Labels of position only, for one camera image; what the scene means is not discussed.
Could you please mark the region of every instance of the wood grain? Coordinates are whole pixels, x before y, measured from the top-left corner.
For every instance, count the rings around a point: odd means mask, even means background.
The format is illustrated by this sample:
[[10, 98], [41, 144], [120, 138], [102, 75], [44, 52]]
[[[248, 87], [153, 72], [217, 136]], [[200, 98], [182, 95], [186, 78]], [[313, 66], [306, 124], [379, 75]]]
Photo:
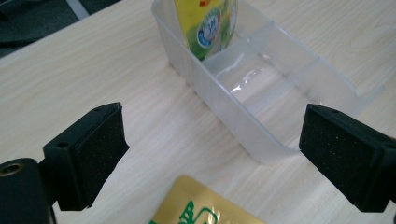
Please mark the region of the wood grain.
[[[396, 136], [396, 2], [249, 0], [350, 78], [385, 85], [358, 119]], [[169, 65], [152, 1], [124, 0], [0, 60], [0, 163], [42, 147], [91, 108], [121, 102], [131, 149], [93, 207], [59, 223], [148, 223], [179, 175], [191, 175], [275, 223], [392, 223], [358, 211], [305, 157], [260, 165]]]

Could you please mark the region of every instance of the translucent plastic tray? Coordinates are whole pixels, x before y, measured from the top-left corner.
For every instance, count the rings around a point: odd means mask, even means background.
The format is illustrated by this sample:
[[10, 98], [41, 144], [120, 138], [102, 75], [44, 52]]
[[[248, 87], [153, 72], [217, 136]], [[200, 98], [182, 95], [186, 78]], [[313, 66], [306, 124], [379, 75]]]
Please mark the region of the translucent plastic tray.
[[232, 44], [203, 62], [186, 48], [173, 0], [154, 0], [152, 13], [170, 63], [258, 161], [297, 153], [307, 104], [354, 117], [372, 99], [359, 97], [348, 80], [243, 0]]

